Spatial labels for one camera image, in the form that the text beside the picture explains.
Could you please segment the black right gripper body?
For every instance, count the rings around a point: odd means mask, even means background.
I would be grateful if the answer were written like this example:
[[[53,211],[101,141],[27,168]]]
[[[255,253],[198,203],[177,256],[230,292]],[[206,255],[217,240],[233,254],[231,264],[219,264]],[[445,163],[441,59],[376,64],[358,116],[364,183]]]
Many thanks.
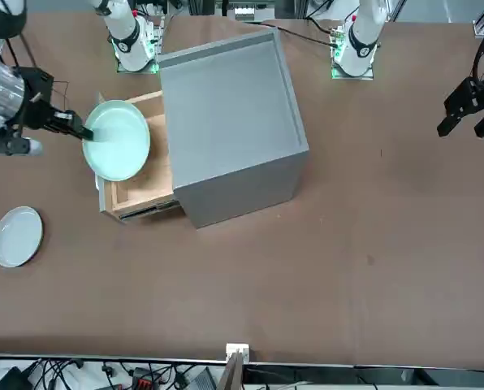
[[[57,131],[54,121],[57,110],[51,105],[52,75],[37,67],[16,67],[13,71],[24,81],[24,98],[12,123],[33,130]]]

